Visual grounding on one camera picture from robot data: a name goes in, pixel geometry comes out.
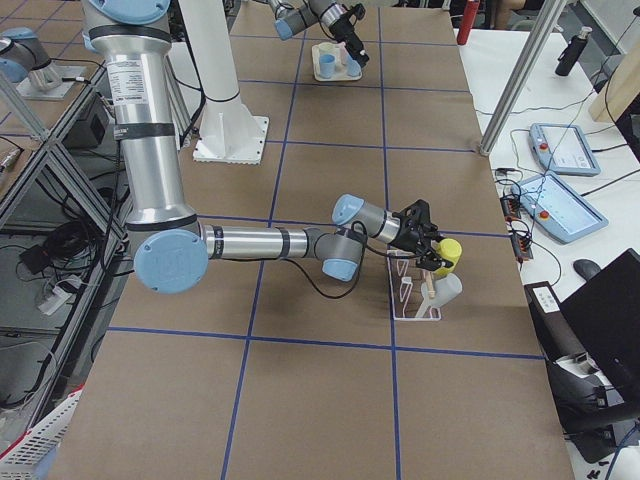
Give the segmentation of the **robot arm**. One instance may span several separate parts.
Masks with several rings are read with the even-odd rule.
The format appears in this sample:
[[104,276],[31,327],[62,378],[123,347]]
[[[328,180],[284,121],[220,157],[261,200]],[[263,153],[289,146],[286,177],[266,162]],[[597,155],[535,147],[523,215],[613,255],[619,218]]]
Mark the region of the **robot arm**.
[[286,1],[266,1],[274,14],[274,27],[281,40],[288,40],[315,24],[328,30],[327,36],[343,43],[350,57],[365,67],[369,56],[355,30],[355,23],[364,18],[363,4],[345,6],[339,1],[304,1],[294,7]]
[[[196,156],[200,160],[256,163],[268,121],[243,104],[223,5],[180,5],[204,111]],[[159,293],[191,289],[217,259],[298,261],[317,259],[323,272],[348,282],[357,276],[369,240],[399,249],[421,269],[449,265],[438,252],[438,228],[429,206],[417,201],[390,212],[343,195],[335,230],[241,228],[200,223],[183,193],[178,144],[166,79],[172,39],[166,1],[86,1],[85,28],[105,60],[115,110],[114,137],[126,163],[133,208],[126,221],[138,279]]]

